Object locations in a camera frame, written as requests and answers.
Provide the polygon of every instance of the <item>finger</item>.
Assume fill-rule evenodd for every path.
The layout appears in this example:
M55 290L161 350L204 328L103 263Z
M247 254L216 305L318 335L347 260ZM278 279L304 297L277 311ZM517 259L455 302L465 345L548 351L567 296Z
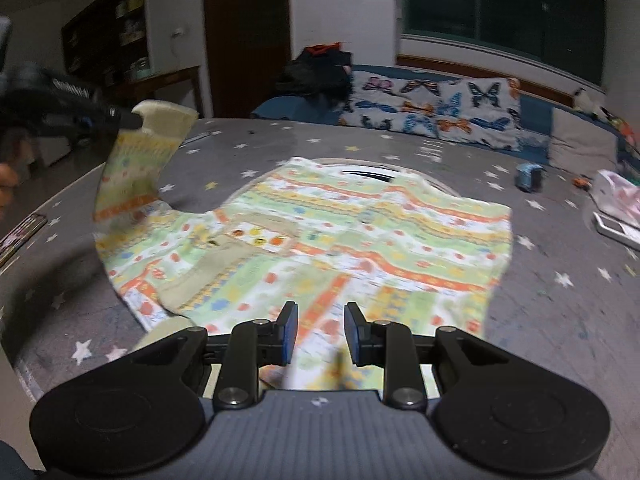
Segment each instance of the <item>finger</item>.
M0 186L15 187L17 185L17 173L8 164L0 164Z
M6 206L14 199L14 192L10 187L3 187L0 189L0 206Z

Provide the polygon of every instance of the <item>dark wooden cabinet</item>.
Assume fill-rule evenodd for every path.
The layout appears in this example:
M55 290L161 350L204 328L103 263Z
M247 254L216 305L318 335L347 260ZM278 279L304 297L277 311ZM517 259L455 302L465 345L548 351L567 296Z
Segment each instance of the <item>dark wooden cabinet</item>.
M145 0L95 0L62 28L69 75L108 88L130 80L132 64L148 67Z

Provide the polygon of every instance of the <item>beige cushion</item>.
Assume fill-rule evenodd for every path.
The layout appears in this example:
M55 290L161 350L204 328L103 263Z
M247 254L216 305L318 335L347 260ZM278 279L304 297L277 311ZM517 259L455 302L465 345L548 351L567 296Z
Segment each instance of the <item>beige cushion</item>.
M598 170L616 170L618 138L580 117L554 108L549 163L578 175L595 176Z

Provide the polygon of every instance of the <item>door frame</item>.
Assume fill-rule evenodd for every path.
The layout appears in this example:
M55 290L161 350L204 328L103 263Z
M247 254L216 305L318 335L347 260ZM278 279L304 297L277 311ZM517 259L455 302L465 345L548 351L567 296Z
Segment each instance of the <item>door frame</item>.
M287 28L289 29L289 33L287 35L287 51L289 53L289 58L292 57L291 52L291 0L286 0L287 2ZM212 62L215 59L216 51L215 51L215 43L220 40L220 36L216 36L216 31L214 30L213 18L207 9L210 8L212 4L215 3L215 0L202 0L202 12L204 14L204 37L206 44L206 53L207 53L207 65L209 67L209 88L211 94L211 105L212 105L212 116L213 117L222 117L220 115L220 110L222 109L222 92L223 88L221 85L217 84L218 79L220 78L220 70L219 65L216 62Z

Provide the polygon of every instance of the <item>wooden desk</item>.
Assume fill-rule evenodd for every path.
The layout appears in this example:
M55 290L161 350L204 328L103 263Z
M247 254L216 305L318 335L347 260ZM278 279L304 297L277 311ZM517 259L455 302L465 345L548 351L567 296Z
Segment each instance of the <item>wooden desk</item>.
M108 89L117 100L127 102L127 105L135 105L145 99L153 99L157 90L181 81L191 81L193 97L196 101L196 110L200 117L204 117L202 107L202 94L200 93L200 79L198 76L200 67L190 66L174 72L164 72L144 79L124 83Z

